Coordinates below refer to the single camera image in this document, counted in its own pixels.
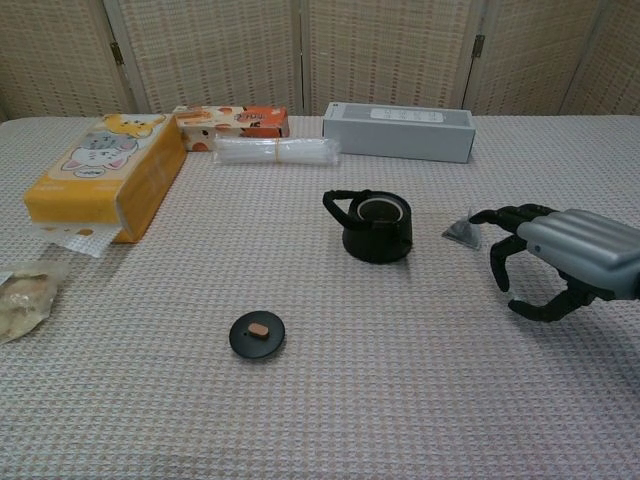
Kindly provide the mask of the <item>woven folding screen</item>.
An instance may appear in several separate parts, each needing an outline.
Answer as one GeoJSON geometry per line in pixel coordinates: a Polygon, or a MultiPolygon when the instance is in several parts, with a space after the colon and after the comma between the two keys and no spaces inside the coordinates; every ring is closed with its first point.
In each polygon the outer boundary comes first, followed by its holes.
{"type": "Polygon", "coordinates": [[[332,101],[640,116],[640,0],[0,0],[0,122],[332,101]]]}

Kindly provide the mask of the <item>black teapot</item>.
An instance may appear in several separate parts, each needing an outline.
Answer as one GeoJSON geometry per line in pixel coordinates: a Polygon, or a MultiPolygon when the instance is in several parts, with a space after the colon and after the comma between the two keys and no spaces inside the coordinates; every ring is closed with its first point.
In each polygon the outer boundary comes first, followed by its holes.
{"type": "Polygon", "coordinates": [[[411,251],[412,212],[400,196],[385,191],[330,190],[323,194],[322,203],[343,226],[343,246],[353,257],[386,264],[411,251]]]}

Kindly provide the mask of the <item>pyramid tea bag with string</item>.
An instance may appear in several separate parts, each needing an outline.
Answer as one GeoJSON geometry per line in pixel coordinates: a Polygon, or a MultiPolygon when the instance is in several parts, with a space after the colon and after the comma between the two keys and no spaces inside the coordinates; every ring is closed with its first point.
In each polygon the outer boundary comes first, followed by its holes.
{"type": "Polygon", "coordinates": [[[466,215],[451,224],[441,236],[472,250],[480,250],[482,246],[482,231],[478,224],[470,221],[473,214],[473,208],[469,208],[466,215]]]}

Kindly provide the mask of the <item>yellow cat tissue pack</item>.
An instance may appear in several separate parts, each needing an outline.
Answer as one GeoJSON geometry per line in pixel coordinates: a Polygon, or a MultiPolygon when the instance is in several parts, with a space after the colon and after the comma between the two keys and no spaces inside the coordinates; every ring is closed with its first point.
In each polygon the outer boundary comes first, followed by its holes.
{"type": "Polygon", "coordinates": [[[173,115],[106,114],[26,191],[24,203],[37,226],[116,227],[115,243],[136,243],[185,159],[173,115]]]}

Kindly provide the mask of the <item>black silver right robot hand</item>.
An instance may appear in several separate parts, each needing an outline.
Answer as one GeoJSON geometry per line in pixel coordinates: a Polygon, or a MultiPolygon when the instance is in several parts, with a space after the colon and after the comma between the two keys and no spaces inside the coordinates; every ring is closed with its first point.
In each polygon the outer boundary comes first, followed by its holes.
{"type": "Polygon", "coordinates": [[[490,249],[490,266],[499,289],[507,292],[507,259],[528,251],[565,280],[566,289],[536,306],[512,299],[516,314],[551,323],[573,311],[603,301],[640,300],[640,229],[581,209],[555,210],[537,204],[487,209],[469,218],[510,233],[490,249]]]}

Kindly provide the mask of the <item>pink woven tablecloth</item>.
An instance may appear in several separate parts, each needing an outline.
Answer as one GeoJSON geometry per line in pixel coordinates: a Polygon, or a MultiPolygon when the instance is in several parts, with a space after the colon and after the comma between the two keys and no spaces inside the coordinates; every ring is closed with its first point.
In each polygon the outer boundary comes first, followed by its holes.
{"type": "Polygon", "coordinates": [[[0,125],[0,266],[70,268],[0,346],[0,480],[640,480],[640,302],[531,322],[486,250],[441,236],[524,203],[640,228],[640,117],[479,117],[465,165],[192,154],[144,238],[97,259],[33,237],[23,204],[88,126],[0,125]],[[330,190],[403,198],[409,254],[350,255],[330,190]],[[269,357],[229,344],[252,311],[284,323],[269,357]]]}

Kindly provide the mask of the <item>clear bag of snacks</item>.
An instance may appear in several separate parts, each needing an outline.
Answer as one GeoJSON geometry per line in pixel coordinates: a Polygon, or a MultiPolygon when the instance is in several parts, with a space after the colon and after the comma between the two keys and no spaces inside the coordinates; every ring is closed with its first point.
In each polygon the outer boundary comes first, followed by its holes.
{"type": "Polygon", "coordinates": [[[0,266],[0,345],[28,334],[49,317],[69,270],[66,262],[46,260],[0,266]]]}

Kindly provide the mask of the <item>small clear plastic packet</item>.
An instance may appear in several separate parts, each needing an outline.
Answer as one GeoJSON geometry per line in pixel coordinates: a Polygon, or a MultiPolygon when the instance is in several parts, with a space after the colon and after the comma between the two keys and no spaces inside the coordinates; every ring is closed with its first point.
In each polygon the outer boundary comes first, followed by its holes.
{"type": "Polygon", "coordinates": [[[119,224],[33,223],[30,233],[46,243],[100,258],[120,233],[119,224]]]}

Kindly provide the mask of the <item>grey rectangular cardboard box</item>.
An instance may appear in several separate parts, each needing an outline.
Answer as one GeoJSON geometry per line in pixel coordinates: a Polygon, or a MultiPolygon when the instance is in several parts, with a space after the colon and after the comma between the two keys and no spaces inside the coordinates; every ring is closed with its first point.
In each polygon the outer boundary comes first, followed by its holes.
{"type": "Polygon", "coordinates": [[[331,102],[322,135],[344,154],[466,163],[476,134],[468,110],[331,102]]]}

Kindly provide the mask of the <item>clear plastic straw bundle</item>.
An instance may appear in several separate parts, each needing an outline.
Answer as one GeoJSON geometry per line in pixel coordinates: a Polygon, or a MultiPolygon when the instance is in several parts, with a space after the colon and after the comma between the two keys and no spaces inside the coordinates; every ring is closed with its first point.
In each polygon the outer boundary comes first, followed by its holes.
{"type": "Polygon", "coordinates": [[[212,158],[222,165],[299,164],[336,165],[341,145],[325,138],[220,138],[212,158]]]}

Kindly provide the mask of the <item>orange snack box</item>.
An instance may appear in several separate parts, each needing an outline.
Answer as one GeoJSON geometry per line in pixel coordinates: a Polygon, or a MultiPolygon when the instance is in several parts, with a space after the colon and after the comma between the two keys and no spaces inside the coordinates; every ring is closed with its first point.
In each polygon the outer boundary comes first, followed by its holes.
{"type": "Polygon", "coordinates": [[[185,149],[207,152],[222,136],[286,138],[288,111],[283,106],[177,106],[172,112],[185,149]]]}

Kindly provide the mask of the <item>black teapot lid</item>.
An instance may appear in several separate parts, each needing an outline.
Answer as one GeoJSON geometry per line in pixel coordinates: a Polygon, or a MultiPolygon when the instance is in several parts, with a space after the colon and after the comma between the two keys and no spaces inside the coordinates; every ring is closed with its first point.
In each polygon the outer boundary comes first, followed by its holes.
{"type": "Polygon", "coordinates": [[[243,358],[266,358],[282,346],[285,334],[284,323],[278,315],[269,311],[252,311],[233,323],[229,344],[243,358]]]}

